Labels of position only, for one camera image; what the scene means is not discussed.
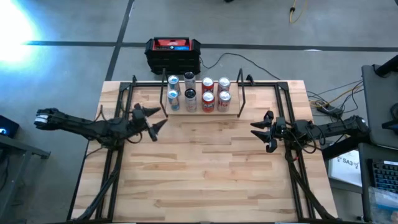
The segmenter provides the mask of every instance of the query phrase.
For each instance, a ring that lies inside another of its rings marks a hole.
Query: bright light
[[[11,0],[0,0],[0,62],[20,62],[30,52],[24,42],[33,39],[29,20]]]

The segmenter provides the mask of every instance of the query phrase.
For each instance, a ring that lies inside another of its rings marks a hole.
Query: yellow cable
[[[298,19],[299,19],[299,18],[301,17],[301,15],[303,14],[303,12],[304,12],[305,8],[307,7],[307,5],[308,5],[308,0],[305,0],[303,9],[301,10],[301,12],[300,12],[300,14],[298,15],[298,17],[296,18],[296,20],[294,20],[294,21],[293,21],[293,11],[290,12],[289,22],[290,22],[291,24],[293,24],[293,23],[295,23],[295,22],[298,21]],[[296,7],[296,0],[294,0],[294,2],[293,2],[293,7]]]
[[[334,98],[333,100],[331,100],[331,101],[329,101],[329,102],[326,102],[325,104],[322,104],[322,105],[315,105],[314,107],[316,107],[316,108],[322,108],[322,107],[324,107],[324,106],[328,106],[330,103],[336,101],[337,99],[339,99],[340,97],[344,96],[345,94],[347,94],[347,93],[349,93],[349,92],[351,92],[351,91],[353,91],[353,90],[356,90],[356,89],[358,89],[358,88],[361,88],[361,87],[362,87],[362,85],[357,86],[357,87],[354,87],[354,88],[352,88],[352,89],[350,89],[350,90],[345,91],[344,93],[342,93],[340,96],[337,96],[337,97]]]

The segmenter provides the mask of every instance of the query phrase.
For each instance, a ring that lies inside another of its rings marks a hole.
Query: red soda can
[[[201,81],[201,93],[204,94],[207,91],[214,93],[214,82],[209,77],[206,77]]]
[[[213,112],[215,99],[214,99],[214,95],[212,94],[212,92],[210,92],[210,91],[205,92],[202,95],[201,102],[202,102],[201,103],[202,109],[204,112],[206,112],[206,113]]]

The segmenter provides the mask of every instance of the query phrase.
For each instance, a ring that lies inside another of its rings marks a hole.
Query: soda can
[[[222,91],[218,98],[217,109],[219,112],[227,112],[231,104],[231,94],[228,91]]]
[[[181,95],[181,89],[179,84],[180,79],[175,75],[169,77],[169,87],[171,90],[177,91],[178,95]]]
[[[180,109],[180,102],[178,100],[178,93],[176,90],[170,90],[167,93],[167,98],[169,99],[169,103],[170,103],[172,110]]]
[[[185,72],[184,74],[185,89],[196,90],[197,84],[195,80],[195,74],[193,72]]]
[[[204,112],[210,113],[214,110],[214,95],[207,91],[202,96],[202,109]]]
[[[231,81],[228,78],[226,77],[220,78],[218,80],[217,96],[219,96],[222,91],[229,91],[230,86],[231,86]]]
[[[209,77],[204,78],[201,82],[201,93],[204,94],[207,91],[214,93],[214,82]]]
[[[188,112],[197,110],[197,92],[194,89],[185,90],[185,105]]]

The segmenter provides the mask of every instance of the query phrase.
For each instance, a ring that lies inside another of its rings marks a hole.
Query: blue soda can
[[[181,95],[179,81],[180,81],[180,79],[177,76],[175,76],[175,75],[171,75],[169,77],[169,87],[170,87],[170,89],[177,91],[178,95]]]
[[[170,90],[167,93],[167,98],[169,99],[170,106],[172,110],[179,110],[180,109],[180,102],[178,100],[178,93],[175,90]]]

